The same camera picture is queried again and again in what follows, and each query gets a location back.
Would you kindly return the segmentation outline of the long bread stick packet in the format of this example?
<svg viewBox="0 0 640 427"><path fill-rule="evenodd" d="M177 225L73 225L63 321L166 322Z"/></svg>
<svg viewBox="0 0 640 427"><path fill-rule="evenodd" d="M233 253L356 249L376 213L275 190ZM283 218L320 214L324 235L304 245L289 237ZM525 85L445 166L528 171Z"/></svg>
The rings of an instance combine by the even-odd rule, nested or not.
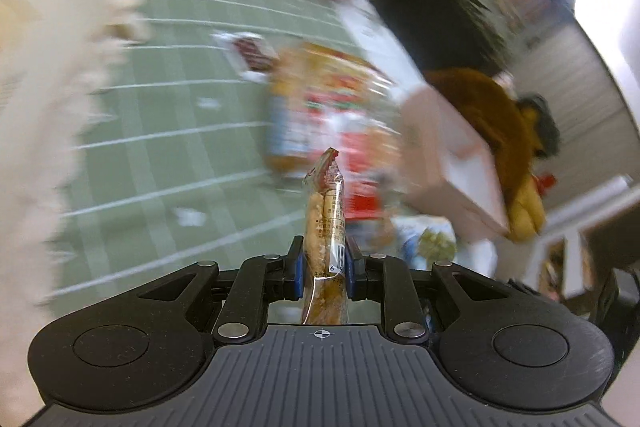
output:
<svg viewBox="0 0 640 427"><path fill-rule="evenodd" d="M340 325L346 321L344 178L337 157L338 150L328 148L305 178L308 197L302 322L306 325Z"/></svg>

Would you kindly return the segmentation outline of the white shelf unit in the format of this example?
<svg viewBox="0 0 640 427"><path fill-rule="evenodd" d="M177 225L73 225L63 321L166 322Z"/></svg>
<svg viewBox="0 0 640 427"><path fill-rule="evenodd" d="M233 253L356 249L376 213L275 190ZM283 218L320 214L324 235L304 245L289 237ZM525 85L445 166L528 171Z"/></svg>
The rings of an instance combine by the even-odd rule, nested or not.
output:
<svg viewBox="0 0 640 427"><path fill-rule="evenodd" d="M639 206L639 184L618 174L551 210L535 239L523 282L560 300L584 295L596 286L596 262L588 235Z"/></svg>

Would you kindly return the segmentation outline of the brown plush toy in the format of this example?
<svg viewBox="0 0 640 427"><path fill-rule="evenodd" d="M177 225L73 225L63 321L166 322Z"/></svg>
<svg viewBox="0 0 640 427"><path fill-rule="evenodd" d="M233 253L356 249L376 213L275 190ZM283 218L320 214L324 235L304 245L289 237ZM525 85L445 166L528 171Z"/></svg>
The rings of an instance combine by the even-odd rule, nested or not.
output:
<svg viewBox="0 0 640 427"><path fill-rule="evenodd" d="M546 99L536 93L513 98L498 81L470 68L431 70L424 77L494 155L509 222L506 238L513 243L530 241L546 224L534 161L558 155L561 142Z"/></svg>

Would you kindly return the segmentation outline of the pink cardboard box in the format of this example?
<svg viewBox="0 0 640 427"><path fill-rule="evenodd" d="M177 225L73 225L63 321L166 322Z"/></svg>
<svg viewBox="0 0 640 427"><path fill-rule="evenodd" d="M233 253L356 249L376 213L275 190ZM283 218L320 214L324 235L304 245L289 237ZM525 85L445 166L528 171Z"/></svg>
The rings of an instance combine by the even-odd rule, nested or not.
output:
<svg viewBox="0 0 640 427"><path fill-rule="evenodd" d="M508 231L494 156L473 127L431 87L400 106L404 202L448 219L469 243Z"/></svg>

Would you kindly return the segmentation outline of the brown cracker packet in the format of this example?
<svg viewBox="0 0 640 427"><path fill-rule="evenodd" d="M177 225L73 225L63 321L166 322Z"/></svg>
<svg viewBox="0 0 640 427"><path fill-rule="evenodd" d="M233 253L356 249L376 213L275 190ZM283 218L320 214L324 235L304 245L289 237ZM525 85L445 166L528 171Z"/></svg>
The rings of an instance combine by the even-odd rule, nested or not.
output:
<svg viewBox="0 0 640 427"><path fill-rule="evenodd" d="M271 44L254 32L214 32L212 38L243 80L266 82L279 60Z"/></svg>

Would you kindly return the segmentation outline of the blue white snack bag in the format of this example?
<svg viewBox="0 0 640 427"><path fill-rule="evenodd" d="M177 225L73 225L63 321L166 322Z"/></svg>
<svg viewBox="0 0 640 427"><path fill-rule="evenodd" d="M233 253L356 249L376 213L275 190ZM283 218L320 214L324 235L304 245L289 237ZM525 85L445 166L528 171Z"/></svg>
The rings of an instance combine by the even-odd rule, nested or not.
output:
<svg viewBox="0 0 640 427"><path fill-rule="evenodd" d="M454 261L457 237L448 219L399 216L392 223L400 257L411 269L429 270L437 261Z"/></svg>

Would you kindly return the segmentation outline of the yellow panda snack bag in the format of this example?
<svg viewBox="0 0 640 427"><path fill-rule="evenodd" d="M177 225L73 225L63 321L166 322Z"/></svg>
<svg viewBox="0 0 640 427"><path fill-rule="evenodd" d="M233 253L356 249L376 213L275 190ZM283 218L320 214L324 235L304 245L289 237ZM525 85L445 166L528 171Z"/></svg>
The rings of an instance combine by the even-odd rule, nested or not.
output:
<svg viewBox="0 0 640 427"><path fill-rule="evenodd" d="M399 164L393 87L358 56L307 41L282 46L269 77L269 167L299 178L332 147L346 184L346 219L381 218L383 186Z"/></svg>

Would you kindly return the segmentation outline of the cream fringed cloth bag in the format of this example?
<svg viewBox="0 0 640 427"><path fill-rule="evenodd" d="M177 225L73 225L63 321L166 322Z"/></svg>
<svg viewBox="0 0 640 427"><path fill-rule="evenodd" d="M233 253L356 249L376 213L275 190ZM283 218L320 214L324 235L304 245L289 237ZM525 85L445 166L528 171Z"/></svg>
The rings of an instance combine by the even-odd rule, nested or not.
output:
<svg viewBox="0 0 640 427"><path fill-rule="evenodd" d="M52 243L81 164L79 138L98 119L93 95L126 46L149 39L143 0L1 0L1 421L42 407L27 367L48 324L60 262Z"/></svg>

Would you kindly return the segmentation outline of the green grid tablecloth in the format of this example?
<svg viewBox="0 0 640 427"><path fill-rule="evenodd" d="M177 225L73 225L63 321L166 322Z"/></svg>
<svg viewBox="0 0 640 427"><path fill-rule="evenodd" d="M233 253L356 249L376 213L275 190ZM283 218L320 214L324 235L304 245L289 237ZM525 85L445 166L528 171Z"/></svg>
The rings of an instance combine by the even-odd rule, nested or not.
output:
<svg viewBox="0 0 640 427"><path fill-rule="evenodd" d="M97 96L80 144L66 228L55 244L62 277L49 297L65 314L183 265L235 268L280 254L303 225L297 187L276 187L262 161L266 88L241 78L218 31L292 34L358 54L395 81L421 86L416 66L364 1L144 0L151 38Z"/></svg>

